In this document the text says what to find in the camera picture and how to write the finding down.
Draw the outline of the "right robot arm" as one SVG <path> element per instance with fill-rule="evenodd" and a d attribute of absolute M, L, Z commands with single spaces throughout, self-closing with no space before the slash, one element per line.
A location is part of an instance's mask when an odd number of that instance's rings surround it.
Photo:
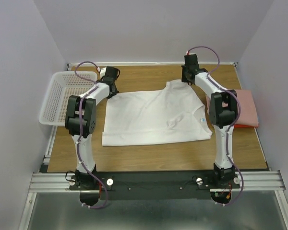
<path fill-rule="evenodd" d="M 216 82 L 206 69 L 201 69 L 196 54 L 185 55 L 181 81 L 201 88 L 209 97 L 208 115 L 216 135 L 216 159 L 212 183 L 224 185 L 235 177 L 232 157 L 232 134 L 239 115 L 237 94 Z"/>

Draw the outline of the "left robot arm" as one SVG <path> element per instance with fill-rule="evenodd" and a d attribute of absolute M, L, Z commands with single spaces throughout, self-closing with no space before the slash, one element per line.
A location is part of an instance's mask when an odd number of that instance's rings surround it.
<path fill-rule="evenodd" d="M 71 186 L 94 189 L 100 181 L 93 175 L 96 163 L 92 151 L 92 134 L 96 127 L 96 106 L 105 98 L 109 99 L 119 93 L 116 80 L 120 70 L 115 67 L 97 69 L 100 79 L 89 80 L 93 87 L 85 93 L 68 99 L 65 116 L 65 128 L 71 135 L 77 156 L 74 176 L 69 180 Z"/>

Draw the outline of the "white t shirt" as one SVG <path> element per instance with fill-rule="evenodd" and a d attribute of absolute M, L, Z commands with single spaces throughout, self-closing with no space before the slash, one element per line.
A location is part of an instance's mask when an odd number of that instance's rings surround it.
<path fill-rule="evenodd" d="M 107 101 L 102 145 L 137 146 L 209 140 L 205 105 L 180 80 L 162 90 L 119 93 Z"/>

